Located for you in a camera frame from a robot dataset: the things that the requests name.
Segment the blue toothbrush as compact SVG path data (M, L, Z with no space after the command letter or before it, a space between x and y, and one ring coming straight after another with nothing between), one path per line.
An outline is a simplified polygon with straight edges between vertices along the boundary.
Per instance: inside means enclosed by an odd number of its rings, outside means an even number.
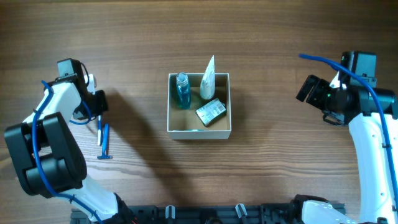
M102 140L103 140L101 115L98 115L98 117L97 117L97 128L98 128L97 145L100 146L100 145L102 145Z

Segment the blue disposable razor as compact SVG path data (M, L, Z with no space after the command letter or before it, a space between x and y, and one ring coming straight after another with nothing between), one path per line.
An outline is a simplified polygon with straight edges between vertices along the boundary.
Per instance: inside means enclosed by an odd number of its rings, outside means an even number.
M108 154L108 146L109 146L109 124L106 123L104 128L102 128L103 140L102 140L102 151L101 155L97 157L97 159L112 159L113 157Z

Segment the teal toothpaste tube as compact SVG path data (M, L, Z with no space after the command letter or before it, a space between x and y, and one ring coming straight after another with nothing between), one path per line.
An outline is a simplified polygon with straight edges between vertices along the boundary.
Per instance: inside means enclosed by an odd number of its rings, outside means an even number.
M188 131L188 132L194 132L194 131L206 131L205 129L173 129L172 131Z

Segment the blue mouthwash bottle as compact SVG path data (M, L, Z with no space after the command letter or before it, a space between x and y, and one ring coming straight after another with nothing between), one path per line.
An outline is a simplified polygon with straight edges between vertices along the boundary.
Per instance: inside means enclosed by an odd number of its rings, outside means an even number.
M191 105L190 82L186 73L176 76L177 93L181 109L187 110Z

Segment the white bamboo conditioner tube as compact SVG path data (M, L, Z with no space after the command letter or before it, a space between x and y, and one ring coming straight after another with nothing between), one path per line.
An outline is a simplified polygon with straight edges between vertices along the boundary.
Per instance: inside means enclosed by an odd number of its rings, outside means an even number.
M215 94L215 58L210 59L200 83L200 96L210 100Z

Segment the green soap box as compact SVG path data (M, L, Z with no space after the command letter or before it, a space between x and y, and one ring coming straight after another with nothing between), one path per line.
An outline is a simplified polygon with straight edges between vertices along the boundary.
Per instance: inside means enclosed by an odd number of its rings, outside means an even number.
M226 105L219 98L215 98L197 109L195 113L203 125L207 127L226 115L226 112Z

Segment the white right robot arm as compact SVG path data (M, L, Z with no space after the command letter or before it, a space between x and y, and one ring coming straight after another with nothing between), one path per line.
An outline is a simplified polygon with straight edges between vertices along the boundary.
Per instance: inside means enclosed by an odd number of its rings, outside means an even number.
M360 223L397 223L397 95L377 87L377 56L343 52L340 62L300 54L336 70L331 82L309 75L296 98L334 126L347 126L360 181Z

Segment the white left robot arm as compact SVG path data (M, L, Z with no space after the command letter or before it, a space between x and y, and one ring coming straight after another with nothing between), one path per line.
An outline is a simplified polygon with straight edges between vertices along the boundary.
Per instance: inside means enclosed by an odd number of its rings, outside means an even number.
M104 91L76 59L57 63L59 76L44 82L44 98L22 123L4 133L20 185L28 195L64 200L93 223L129 223L121 198L87 174L85 158L68 124L89 123L108 110Z

